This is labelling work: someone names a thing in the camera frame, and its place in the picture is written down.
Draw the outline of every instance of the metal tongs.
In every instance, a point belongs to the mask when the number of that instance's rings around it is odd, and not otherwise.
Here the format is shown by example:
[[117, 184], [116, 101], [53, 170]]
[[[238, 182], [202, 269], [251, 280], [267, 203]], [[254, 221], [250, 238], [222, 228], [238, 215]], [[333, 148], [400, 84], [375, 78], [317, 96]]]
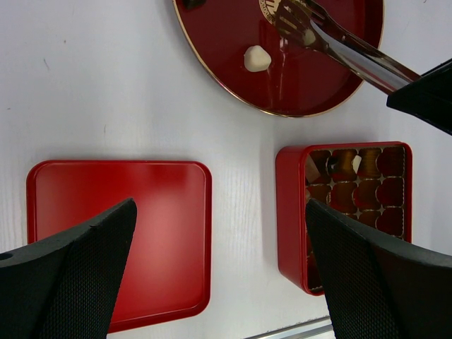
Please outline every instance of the metal tongs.
[[282, 0], [275, 15], [280, 35], [323, 52], [387, 95], [420, 78], [396, 60], [348, 32], [312, 0]]

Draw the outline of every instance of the red square tray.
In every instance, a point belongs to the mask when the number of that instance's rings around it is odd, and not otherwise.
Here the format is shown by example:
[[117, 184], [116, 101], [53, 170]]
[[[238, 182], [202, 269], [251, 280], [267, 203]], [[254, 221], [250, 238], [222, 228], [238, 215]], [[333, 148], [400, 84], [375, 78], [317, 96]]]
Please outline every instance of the red square tray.
[[[308, 155], [321, 174], [310, 184], [305, 179]], [[357, 174], [352, 168], [356, 155], [362, 156]], [[342, 172], [333, 176], [327, 170], [330, 157], [348, 159], [342, 161]], [[410, 146], [387, 142], [285, 147], [276, 157], [278, 267], [306, 293], [323, 294], [305, 223], [307, 190], [351, 218], [411, 242]]]
[[198, 162], [43, 162], [27, 178], [28, 243], [132, 197], [138, 218], [109, 332], [194, 316], [210, 299], [211, 186]]

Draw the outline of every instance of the white table surface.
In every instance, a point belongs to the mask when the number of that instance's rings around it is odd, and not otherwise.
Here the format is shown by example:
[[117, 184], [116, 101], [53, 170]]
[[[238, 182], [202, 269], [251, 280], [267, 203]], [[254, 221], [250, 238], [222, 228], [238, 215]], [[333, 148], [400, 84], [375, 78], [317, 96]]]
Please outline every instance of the white table surface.
[[[386, 1], [381, 49], [428, 71], [452, 57], [451, 18], [450, 0]], [[109, 338], [244, 338], [325, 316], [324, 298], [277, 268], [274, 159], [285, 145], [409, 143], [414, 243], [452, 254], [452, 138], [385, 103], [364, 84], [309, 119], [247, 107], [198, 63], [171, 0], [0, 0], [0, 252], [26, 242], [25, 177], [42, 160], [198, 160], [213, 175], [210, 304]]]

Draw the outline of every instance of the black mesh fabric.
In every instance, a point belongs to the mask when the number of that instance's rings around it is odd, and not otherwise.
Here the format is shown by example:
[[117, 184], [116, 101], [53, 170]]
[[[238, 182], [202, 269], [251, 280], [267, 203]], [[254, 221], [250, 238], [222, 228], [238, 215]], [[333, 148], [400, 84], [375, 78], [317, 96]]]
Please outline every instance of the black mesh fabric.
[[337, 339], [452, 338], [452, 257], [318, 201], [307, 227]]
[[[0, 295], [0, 338], [105, 338], [135, 223], [136, 205], [129, 200], [82, 225], [9, 252], [12, 257], [0, 261], [0, 285], [29, 299], [15, 302]], [[15, 315], [9, 318], [12, 326], [4, 321], [8, 314]]]
[[307, 227], [337, 339], [406, 338], [370, 245], [346, 227], [352, 220], [307, 206]]

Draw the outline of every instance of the white candy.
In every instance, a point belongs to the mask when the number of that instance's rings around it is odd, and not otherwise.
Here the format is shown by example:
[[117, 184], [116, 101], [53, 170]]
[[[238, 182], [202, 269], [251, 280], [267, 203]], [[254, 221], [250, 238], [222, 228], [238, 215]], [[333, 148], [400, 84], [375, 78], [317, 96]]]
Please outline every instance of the white candy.
[[246, 50], [245, 68], [250, 72], [266, 71], [271, 64], [271, 56], [261, 46], [253, 46]]
[[316, 35], [311, 30], [305, 30], [303, 34], [304, 46], [309, 46], [316, 41]]
[[355, 171], [356, 174], [358, 173], [359, 166], [361, 165], [361, 160], [362, 160], [362, 158], [359, 155], [356, 155], [353, 158], [352, 166], [353, 166], [353, 170]]

